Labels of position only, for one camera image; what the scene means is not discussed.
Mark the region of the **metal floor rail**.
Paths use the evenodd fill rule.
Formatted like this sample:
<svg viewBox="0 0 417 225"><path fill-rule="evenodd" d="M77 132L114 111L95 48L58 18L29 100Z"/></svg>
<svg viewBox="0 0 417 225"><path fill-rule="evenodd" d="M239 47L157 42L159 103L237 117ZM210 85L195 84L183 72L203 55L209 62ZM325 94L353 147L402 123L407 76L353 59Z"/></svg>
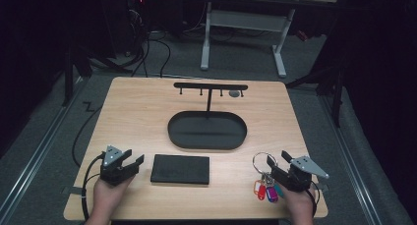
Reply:
<svg viewBox="0 0 417 225"><path fill-rule="evenodd" d="M7 225L33 177L49 152L74 99L89 78L76 78L68 101L64 100L65 79L38 104L11 148L0 159L0 225Z"/></svg>
<svg viewBox="0 0 417 225"><path fill-rule="evenodd" d="M362 208L362 211L364 212L368 225L383 225L381 216L376 210L369 190L365 185L365 182L349 150L347 141L342 133L342 130L334 123L332 119L331 107L328 99L326 97L320 97L319 101L326 113L332 131L335 134L337 140L337 147L340 151L342 162L348 174L349 181L353 187L353 191L355 192L355 195Z"/></svg>

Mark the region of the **black wallet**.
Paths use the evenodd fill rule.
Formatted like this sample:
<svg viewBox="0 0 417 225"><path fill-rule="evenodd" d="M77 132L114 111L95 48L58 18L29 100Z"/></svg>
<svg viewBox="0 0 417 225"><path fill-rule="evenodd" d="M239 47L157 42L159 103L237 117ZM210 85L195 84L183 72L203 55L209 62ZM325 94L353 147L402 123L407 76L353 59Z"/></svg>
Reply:
<svg viewBox="0 0 417 225"><path fill-rule="evenodd" d="M208 185L209 158L156 154L150 180L153 183Z"/></svg>

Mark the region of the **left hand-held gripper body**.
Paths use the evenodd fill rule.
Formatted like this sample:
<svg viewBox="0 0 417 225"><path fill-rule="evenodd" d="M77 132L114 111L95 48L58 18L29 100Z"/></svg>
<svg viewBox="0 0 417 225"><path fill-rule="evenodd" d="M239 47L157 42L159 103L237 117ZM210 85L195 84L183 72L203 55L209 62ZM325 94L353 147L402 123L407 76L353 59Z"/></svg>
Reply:
<svg viewBox="0 0 417 225"><path fill-rule="evenodd" d="M100 166L100 179L111 186L118 186L139 173L138 170L126 169L118 163L119 155L125 151L109 145L105 150L104 159Z"/></svg>

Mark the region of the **black key holder stand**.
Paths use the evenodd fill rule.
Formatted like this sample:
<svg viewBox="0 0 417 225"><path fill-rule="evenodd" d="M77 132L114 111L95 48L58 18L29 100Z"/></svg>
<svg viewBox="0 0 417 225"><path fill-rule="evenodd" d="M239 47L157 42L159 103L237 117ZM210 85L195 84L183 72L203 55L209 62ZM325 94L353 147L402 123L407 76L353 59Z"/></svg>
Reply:
<svg viewBox="0 0 417 225"><path fill-rule="evenodd" d="M223 95L225 90L237 92L243 97L246 84L197 84L174 83L180 89L198 89L208 92L207 109L204 111L181 111L171 117L167 124L170 140L185 149L232 150L239 147L247 136L245 121L235 113L212 111L211 99L215 90Z"/></svg>

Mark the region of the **white-framed desk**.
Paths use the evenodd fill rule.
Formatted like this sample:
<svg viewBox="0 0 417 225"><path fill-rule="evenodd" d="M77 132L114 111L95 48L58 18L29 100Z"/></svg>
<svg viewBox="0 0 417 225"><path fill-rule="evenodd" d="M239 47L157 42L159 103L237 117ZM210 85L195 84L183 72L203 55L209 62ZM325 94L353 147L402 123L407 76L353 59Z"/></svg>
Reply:
<svg viewBox="0 0 417 225"><path fill-rule="evenodd" d="M293 3L336 3L337 0L283 0L284 2ZM273 16L267 14L258 14L255 12L237 12L224 9L213 9L211 3L207 2L205 40L203 43L201 69L206 71L209 68L210 55L210 29L212 27L220 28L240 28L259 31L278 32L280 39L277 44L271 47L272 55L275 62L278 75L281 78L286 77L286 70L283 64L281 49L288 34L295 14L295 7L291 6L285 16Z"/></svg>

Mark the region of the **person's right hand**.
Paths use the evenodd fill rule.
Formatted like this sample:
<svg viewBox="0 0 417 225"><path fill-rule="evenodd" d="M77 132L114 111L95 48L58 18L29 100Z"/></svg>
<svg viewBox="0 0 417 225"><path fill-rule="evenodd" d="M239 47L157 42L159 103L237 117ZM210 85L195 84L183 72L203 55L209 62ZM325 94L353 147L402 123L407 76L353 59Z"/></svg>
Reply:
<svg viewBox="0 0 417 225"><path fill-rule="evenodd" d="M282 185L280 185L280 187L284 194L284 199L286 202L286 207L289 211L290 219L310 217L314 220L313 201L315 200L315 190L313 188L310 188L307 193L297 193L287 190Z"/></svg>

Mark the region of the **black metal stand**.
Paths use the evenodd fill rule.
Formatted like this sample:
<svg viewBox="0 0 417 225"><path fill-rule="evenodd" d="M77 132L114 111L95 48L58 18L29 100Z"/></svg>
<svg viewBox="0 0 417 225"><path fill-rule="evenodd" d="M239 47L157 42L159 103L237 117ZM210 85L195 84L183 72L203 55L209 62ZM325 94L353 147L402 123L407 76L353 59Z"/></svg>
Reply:
<svg viewBox="0 0 417 225"><path fill-rule="evenodd" d="M331 66L310 72L296 81L290 82L285 86L294 88L301 84L317 84L317 95L331 95L332 105L330 106L330 116L333 123L340 127L339 114L342 104L341 96L343 89L344 68L341 66Z"/></svg>
<svg viewBox="0 0 417 225"><path fill-rule="evenodd" d="M121 65L110 61L107 58L99 56L90 49L80 45L70 45L65 53L65 92L64 92L64 106L68 106L74 95L74 70L77 70L82 78L90 78L92 75L92 67L89 59L95 59L107 68L121 73L129 73L129 70L123 68Z"/></svg>

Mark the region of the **grey tape strip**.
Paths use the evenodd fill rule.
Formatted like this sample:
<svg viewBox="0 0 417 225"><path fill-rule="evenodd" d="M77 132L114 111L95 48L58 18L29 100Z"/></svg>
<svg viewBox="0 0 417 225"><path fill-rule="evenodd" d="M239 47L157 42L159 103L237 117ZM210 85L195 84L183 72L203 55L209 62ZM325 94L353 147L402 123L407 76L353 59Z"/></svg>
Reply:
<svg viewBox="0 0 417 225"><path fill-rule="evenodd" d="M79 195L79 196L83 196L86 194L85 190L83 188L80 187L64 187L61 190L61 193L63 195Z"/></svg>

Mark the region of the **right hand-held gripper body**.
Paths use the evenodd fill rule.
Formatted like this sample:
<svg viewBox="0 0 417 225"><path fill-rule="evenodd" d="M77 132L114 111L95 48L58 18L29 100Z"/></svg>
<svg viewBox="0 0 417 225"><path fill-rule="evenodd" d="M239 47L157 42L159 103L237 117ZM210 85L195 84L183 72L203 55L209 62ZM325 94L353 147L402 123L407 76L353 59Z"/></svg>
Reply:
<svg viewBox="0 0 417 225"><path fill-rule="evenodd" d="M277 166L276 171L274 173L270 172L270 175L280 185L292 192L300 193L309 190L314 175L329 178L329 174L309 156L293 158L289 166L290 168L287 171Z"/></svg>

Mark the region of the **person's left hand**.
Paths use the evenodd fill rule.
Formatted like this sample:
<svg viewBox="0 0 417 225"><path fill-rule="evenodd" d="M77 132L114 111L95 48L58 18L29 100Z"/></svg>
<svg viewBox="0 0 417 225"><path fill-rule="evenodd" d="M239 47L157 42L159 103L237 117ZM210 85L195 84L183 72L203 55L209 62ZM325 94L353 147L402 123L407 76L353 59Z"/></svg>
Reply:
<svg viewBox="0 0 417 225"><path fill-rule="evenodd" d="M90 216L106 217L110 220L132 181L133 177L118 186L111 186L98 179L93 188L93 208Z"/></svg>

